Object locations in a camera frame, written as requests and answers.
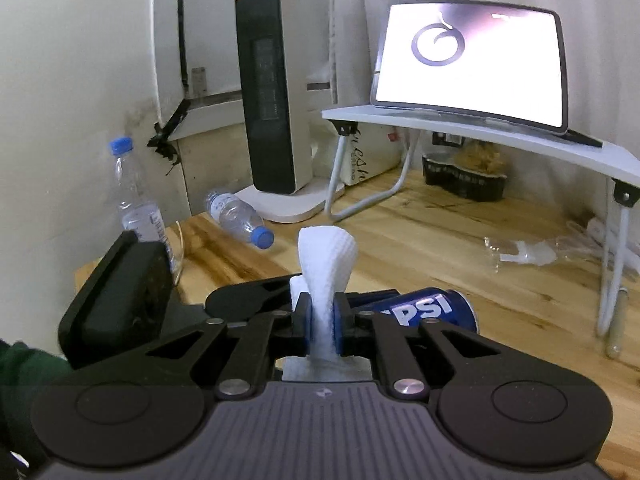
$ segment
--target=green sleeve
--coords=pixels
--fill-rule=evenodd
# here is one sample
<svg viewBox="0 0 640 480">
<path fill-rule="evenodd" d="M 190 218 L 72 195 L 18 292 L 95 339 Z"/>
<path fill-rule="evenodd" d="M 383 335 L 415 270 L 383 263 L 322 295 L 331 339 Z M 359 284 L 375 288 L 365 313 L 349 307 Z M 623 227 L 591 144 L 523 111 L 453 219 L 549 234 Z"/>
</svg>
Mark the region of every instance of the green sleeve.
<svg viewBox="0 0 640 480">
<path fill-rule="evenodd" d="M 24 343 L 0 341 L 0 442 L 38 467 L 46 454 L 31 427 L 31 404 L 41 387 L 72 371 L 59 357 Z"/>
</svg>

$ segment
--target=blue bottle cap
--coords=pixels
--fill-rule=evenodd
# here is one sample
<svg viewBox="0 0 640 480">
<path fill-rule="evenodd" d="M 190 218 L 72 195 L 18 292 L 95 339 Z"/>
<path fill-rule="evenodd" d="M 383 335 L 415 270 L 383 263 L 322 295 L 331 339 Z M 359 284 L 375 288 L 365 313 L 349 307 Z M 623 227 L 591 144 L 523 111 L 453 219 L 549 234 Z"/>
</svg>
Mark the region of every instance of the blue bottle cap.
<svg viewBox="0 0 640 480">
<path fill-rule="evenodd" d="M 111 148 L 112 155 L 122 155 L 123 153 L 133 150 L 133 140 L 131 140 L 131 137 L 120 137 L 112 140 L 109 143 L 109 147 Z"/>
<path fill-rule="evenodd" d="M 273 231 L 263 225 L 255 228 L 251 233 L 251 243 L 259 249 L 268 249 L 273 245 L 274 239 Z"/>
</svg>

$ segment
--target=plastic bottle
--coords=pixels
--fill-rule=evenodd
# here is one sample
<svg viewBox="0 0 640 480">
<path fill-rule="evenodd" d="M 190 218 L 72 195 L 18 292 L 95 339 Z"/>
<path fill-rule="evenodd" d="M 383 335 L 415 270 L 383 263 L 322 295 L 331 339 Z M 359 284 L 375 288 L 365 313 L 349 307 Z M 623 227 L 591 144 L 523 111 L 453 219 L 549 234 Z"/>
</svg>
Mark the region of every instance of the plastic bottle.
<svg viewBox="0 0 640 480">
<path fill-rule="evenodd" d="M 273 231 L 265 227 L 253 207 L 233 193 L 214 189 L 207 195 L 205 206 L 216 223 L 236 240 L 252 243 L 259 249 L 273 245 Z"/>
<path fill-rule="evenodd" d="M 115 174 L 122 227 L 135 231 L 141 242 L 159 240 L 164 243 L 174 270 L 175 260 L 164 232 L 160 208 L 146 193 L 142 167 L 133 153 L 131 137 L 112 140 L 109 146 L 116 158 Z"/>
</svg>

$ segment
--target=white laptop desk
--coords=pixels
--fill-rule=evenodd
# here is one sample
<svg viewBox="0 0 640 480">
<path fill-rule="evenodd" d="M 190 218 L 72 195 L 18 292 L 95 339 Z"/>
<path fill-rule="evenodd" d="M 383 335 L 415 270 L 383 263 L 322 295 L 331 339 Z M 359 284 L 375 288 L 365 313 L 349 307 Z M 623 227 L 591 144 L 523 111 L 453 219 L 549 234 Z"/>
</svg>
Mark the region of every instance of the white laptop desk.
<svg viewBox="0 0 640 480">
<path fill-rule="evenodd" d="M 614 253 L 614 267 L 612 279 L 607 279 L 609 265 L 609 244 L 604 247 L 602 259 L 602 282 L 600 285 L 600 315 L 597 332 L 604 336 L 609 330 L 618 299 L 618 291 L 622 280 L 624 251 L 629 228 L 629 212 L 640 198 L 640 160 L 635 158 L 625 148 L 604 142 L 601 148 L 576 144 L 559 139 L 552 134 L 539 130 L 528 130 L 525 126 L 509 124 L 504 121 L 482 120 L 472 117 L 455 116 L 453 121 L 449 117 L 439 117 L 435 112 L 425 110 L 398 110 L 393 108 L 378 108 L 372 105 L 354 106 L 348 108 L 331 108 L 322 112 L 322 118 L 331 121 L 338 131 L 338 149 L 335 153 L 334 167 L 327 190 L 324 212 L 334 222 L 361 211 L 385 198 L 394 195 L 402 187 L 417 145 L 418 135 L 412 134 L 409 150 L 402 167 L 400 177 L 389 190 L 369 196 L 358 203 L 343 209 L 339 213 L 332 213 L 332 203 L 335 189 L 338 185 L 340 166 L 344 158 L 349 135 L 356 132 L 359 123 L 388 124 L 414 130 L 441 132 L 469 139 L 485 140 L 496 144 L 503 144 L 525 150 L 526 152 L 552 156 L 578 166 L 583 166 L 598 173 L 610 176 L 615 183 L 613 197 L 620 204 L 620 227 L 618 231 L 618 246 Z M 611 229 L 609 214 L 609 186 L 607 186 L 607 232 Z"/>
</svg>

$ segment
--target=circular logo on screen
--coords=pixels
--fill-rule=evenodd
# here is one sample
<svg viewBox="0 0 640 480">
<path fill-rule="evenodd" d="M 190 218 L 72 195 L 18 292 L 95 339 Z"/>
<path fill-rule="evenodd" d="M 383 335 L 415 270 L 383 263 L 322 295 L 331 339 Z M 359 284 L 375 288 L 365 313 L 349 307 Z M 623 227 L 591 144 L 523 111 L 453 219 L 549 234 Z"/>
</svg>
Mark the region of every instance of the circular logo on screen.
<svg viewBox="0 0 640 480">
<path fill-rule="evenodd" d="M 411 42 L 411 51 L 414 53 L 415 59 L 429 66 L 446 66 L 460 59 L 462 54 L 465 51 L 465 37 L 462 33 L 454 27 L 451 27 L 448 23 L 445 23 L 442 19 L 442 14 L 440 14 L 441 23 L 431 23 L 431 25 L 427 25 L 426 27 L 421 28 L 418 32 L 416 32 L 413 41 Z M 437 34 L 433 38 L 433 45 L 431 47 L 429 44 L 428 38 L 425 37 L 427 45 L 425 45 L 425 41 L 420 41 L 422 35 L 430 30 L 440 29 L 442 32 Z M 449 43 L 442 44 L 441 47 L 438 46 L 438 42 L 445 38 L 453 38 L 456 42 L 455 51 L 453 52 L 452 45 Z M 445 53 L 444 59 L 441 59 L 443 52 Z"/>
</svg>

